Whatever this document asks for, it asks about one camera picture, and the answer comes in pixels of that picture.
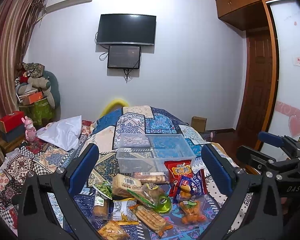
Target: striped curtain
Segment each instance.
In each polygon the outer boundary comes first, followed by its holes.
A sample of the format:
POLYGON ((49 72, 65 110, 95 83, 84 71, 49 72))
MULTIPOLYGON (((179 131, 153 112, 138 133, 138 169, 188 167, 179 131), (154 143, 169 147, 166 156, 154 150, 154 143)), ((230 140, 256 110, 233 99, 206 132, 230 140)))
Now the striped curtain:
MULTIPOLYGON (((18 110, 14 80, 43 1, 4 0, 0 5, 0 118, 18 110)), ((0 165, 3 160, 0 150, 0 165)))

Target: bed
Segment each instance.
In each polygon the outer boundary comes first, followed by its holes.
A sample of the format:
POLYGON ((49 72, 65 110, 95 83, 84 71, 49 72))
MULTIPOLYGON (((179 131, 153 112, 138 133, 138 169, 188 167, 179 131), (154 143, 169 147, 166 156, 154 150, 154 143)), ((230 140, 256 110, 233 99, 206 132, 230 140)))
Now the bed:
MULTIPOLYGON (((112 182, 112 178, 120 172, 116 159, 116 150, 119 145, 122 133, 156 133, 156 134, 183 134, 187 143, 197 156, 192 167, 194 172, 204 169, 205 180, 208 189, 207 201, 204 206, 204 214, 211 221, 222 208, 227 197, 221 194, 210 175, 209 170, 201 159, 202 145, 209 143, 202 139, 188 123, 182 122, 169 112, 150 106, 123 107, 117 109, 92 123, 82 121, 82 132, 79 137, 79 147, 68 152, 50 143, 36 139, 33 147, 23 146, 17 152, 6 158, 0 168, 0 216, 8 227, 17 235, 18 205, 12 203, 13 195, 21 193, 22 185, 26 175, 30 170, 37 174, 53 173, 56 168, 67 167, 71 160, 79 156, 89 143, 94 143, 99 148, 99 160, 87 180, 82 192, 74 197, 80 210, 89 219, 92 216, 94 205, 95 189, 93 183, 107 180, 112 182)), ((221 157, 226 158, 234 167, 237 165, 226 154, 219 145, 212 143, 221 157)), ((164 190, 169 190, 169 185, 164 186, 164 190)), ((60 223, 60 226, 71 232, 53 193, 48 193, 53 211, 60 223)), ((242 219, 247 211, 251 200, 251 194, 247 194, 242 207, 229 231, 239 228, 242 219)), ((189 227, 187 230, 179 230, 181 212, 177 207, 173 207, 172 212, 165 216, 175 227, 168 230, 161 239, 196 239, 209 223, 200 227, 189 227)), ((93 226, 98 229, 102 222, 93 222, 93 226)), ((157 235, 149 231, 142 223, 139 225, 123 226, 130 235, 131 240, 151 239, 157 240, 157 235)))

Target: plastic storage box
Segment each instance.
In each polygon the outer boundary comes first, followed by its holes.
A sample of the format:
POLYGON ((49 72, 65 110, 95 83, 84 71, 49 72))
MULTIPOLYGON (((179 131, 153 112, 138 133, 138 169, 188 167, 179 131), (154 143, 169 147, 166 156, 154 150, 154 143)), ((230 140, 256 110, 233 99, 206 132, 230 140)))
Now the plastic storage box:
POLYGON ((120 172, 167 172, 165 161, 191 160, 196 155, 182 134, 122 133, 117 159, 120 172))

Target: pink rabbit figurine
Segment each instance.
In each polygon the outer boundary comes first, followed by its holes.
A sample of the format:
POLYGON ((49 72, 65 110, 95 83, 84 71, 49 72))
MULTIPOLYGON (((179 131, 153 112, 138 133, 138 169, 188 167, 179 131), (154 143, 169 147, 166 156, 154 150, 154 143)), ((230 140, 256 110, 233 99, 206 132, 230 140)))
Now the pink rabbit figurine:
POLYGON ((26 140, 29 141, 30 144, 32 144, 37 135, 37 131, 33 126, 33 121, 31 118, 28 118, 27 116, 25 116, 25 119, 22 117, 21 121, 25 124, 26 140))

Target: snack package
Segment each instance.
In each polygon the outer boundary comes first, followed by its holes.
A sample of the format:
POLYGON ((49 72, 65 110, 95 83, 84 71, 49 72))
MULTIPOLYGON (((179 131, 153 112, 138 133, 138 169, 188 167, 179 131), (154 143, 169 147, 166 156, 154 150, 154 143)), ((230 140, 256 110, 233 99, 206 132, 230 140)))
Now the snack package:
POLYGON ((126 198, 113 201, 112 220, 118 225, 138 225, 139 221, 135 214, 129 209, 137 204, 135 198, 126 198))
POLYGON ((169 183, 169 179, 164 172, 134 172, 133 178, 141 181, 142 184, 165 184, 169 183))
POLYGON ((112 199, 111 184, 108 181, 96 181, 93 187, 99 192, 104 198, 112 199))
POLYGON ((179 176, 173 192, 173 203, 176 204, 181 200, 193 200, 196 196, 206 195, 207 193, 204 170, 201 169, 192 178, 179 176))
POLYGON ((164 190, 153 183, 146 183, 140 187, 128 189, 128 192, 144 205, 157 208, 161 196, 165 195, 164 190))
POLYGON ((106 240, 125 240, 130 236, 116 222, 109 220, 98 233, 106 240))
POLYGON ((199 200, 187 200, 179 203, 184 215, 181 222, 185 225, 197 225, 207 220, 206 216, 202 214, 201 207, 204 206, 199 200))
POLYGON ((191 170, 191 160, 184 161, 165 161, 164 165, 169 171, 169 180, 171 189, 169 191, 169 197, 173 197, 174 187, 178 182, 179 176, 184 175, 188 178, 192 178, 193 173, 191 170))
POLYGON ((173 228, 171 224, 151 208, 137 204, 130 207, 130 209, 146 226, 159 236, 162 236, 166 230, 173 228))
POLYGON ((112 180, 112 194, 123 196, 123 197, 132 197, 132 195, 127 191, 133 187, 140 187, 142 184, 140 180, 134 179, 128 176, 124 176, 118 173, 114 176, 112 180))
POLYGON ((110 200, 102 198, 101 195, 98 194, 98 192, 96 192, 96 196, 94 199, 94 207, 92 211, 93 214, 102 220, 110 219, 109 205, 110 205, 110 200))

